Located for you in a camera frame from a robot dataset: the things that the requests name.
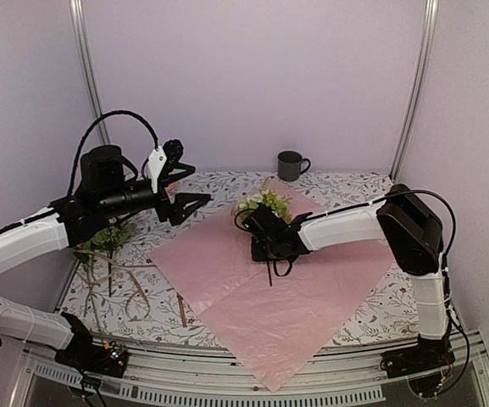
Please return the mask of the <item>green white flower sprig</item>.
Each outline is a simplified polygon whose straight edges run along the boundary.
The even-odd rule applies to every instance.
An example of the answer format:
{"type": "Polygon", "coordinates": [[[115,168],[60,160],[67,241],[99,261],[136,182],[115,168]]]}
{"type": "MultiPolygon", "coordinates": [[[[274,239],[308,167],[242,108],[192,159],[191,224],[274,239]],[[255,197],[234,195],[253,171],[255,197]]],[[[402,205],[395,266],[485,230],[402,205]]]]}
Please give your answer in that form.
{"type": "Polygon", "coordinates": [[[265,181],[258,192],[246,195],[240,199],[231,210],[235,227],[251,237],[251,256],[256,263],[265,263],[269,285],[273,287],[273,276],[288,276],[293,267],[294,259],[287,259],[286,271],[280,273],[277,269],[279,262],[284,259],[271,251],[274,244],[272,235],[289,225],[292,221],[289,204],[292,198],[280,195],[268,187],[265,181]]]}

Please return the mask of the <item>purple pink wrapping paper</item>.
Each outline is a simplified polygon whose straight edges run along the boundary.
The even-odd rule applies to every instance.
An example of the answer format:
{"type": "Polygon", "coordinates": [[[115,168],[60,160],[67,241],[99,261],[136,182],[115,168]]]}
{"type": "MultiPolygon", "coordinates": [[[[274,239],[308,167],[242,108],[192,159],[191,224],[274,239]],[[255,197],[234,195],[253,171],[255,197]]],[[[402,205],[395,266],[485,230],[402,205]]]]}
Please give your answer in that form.
{"type": "Polygon", "coordinates": [[[251,256],[232,207],[261,177],[197,177],[214,202],[150,256],[199,320],[271,392],[284,386],[354,315],[392,265],[382,241],[348,243],[304,256],[271,274],[251,256]]]}

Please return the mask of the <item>dark grey metal mug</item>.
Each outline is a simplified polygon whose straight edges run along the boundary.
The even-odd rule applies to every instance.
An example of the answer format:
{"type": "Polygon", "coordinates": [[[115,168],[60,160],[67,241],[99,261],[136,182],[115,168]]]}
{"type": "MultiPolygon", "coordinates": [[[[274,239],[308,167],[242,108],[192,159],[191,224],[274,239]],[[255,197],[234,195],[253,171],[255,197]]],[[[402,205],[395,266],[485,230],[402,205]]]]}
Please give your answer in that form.
{"type": "Polygon", "coordinates": [[[277,155],[277,175],[283,181],[296,181],[310,166],[310,159],[298,152],[286,150],[277,155]]]}

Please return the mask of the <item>lilac white flower bouquet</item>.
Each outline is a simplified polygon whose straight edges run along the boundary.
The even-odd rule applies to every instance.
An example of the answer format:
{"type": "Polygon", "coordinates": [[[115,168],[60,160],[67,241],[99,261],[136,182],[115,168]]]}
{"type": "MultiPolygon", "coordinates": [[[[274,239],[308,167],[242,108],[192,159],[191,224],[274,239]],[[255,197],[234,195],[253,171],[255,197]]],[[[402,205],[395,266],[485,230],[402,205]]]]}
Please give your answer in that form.
{"type": "Polygon", "coordinates": [[[91,284],[95,264],[103,261],[108,267],[107,275],[101,279],[108,282],[108,295],[112,296],[112,282],[114,265],[102,258],[102,255],[112,260],[114,255],[120,251],[135,235],[136,226],[130,222],[134,214],[124,216],[110,223],[109,226],[97,232],[94,237],[85,243],[80,243],[73,248],[73,255],[82,266],[91,284]]]}

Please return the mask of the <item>red patterned ceramic bowl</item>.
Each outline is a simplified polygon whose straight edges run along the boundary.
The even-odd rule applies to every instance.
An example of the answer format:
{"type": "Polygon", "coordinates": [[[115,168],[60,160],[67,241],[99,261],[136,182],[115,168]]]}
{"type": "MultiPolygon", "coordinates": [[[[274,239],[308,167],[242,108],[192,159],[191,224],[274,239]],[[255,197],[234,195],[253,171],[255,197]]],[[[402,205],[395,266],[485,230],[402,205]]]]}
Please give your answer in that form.
{"type": "Polygon", "coordinates": [[[162,174],[158,177],[158,190],[168,189],[169,191],[175,189],[180,174],[176,172],[171,172],[169,174],[162,174]]]}

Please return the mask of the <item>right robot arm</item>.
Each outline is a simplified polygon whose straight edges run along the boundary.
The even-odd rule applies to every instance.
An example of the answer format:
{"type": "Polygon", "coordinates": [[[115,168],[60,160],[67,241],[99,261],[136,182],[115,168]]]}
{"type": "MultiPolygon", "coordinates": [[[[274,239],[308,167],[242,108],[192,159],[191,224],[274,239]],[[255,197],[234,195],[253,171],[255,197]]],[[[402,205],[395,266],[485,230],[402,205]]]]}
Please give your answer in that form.
{"type": "Polygon", "coordinates": [[[404,185],[384,198],[284,220],[264,203],[223,211],[154,255],[167,279],[243,364],[294,371],[357,308],[391,260],[409,275],[418,343],[383,355],[386,371],[452,359],[440,219],[404,185]]]}

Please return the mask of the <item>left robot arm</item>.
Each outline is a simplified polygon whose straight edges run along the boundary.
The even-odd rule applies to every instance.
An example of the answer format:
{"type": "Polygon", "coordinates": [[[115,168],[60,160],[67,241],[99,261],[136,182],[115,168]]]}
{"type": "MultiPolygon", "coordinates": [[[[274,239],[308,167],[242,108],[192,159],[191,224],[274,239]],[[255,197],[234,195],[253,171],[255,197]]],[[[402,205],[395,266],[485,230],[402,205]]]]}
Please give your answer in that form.
{"type": "MultiPolygon", "coordinates": [[[[193,196],[178,193],[170,198],[166,188],[195,171],[194,166],[181,163],[183,153],[178,140],[155,145],[143,175],[116,145],[83,154],[75,163],[81,181],[65,197],[0,229],[0,275],[44,254],[80,246],[120,216],[154,209],[161,221],[181,224],[196,209],[193,196]]],[[[58,362],[81,368],[119,366],[124,361],[113,348],[94,344],[75,315],[46,313],[0,296],[1,336],[47,345],[57,350],[58,362]]]]}

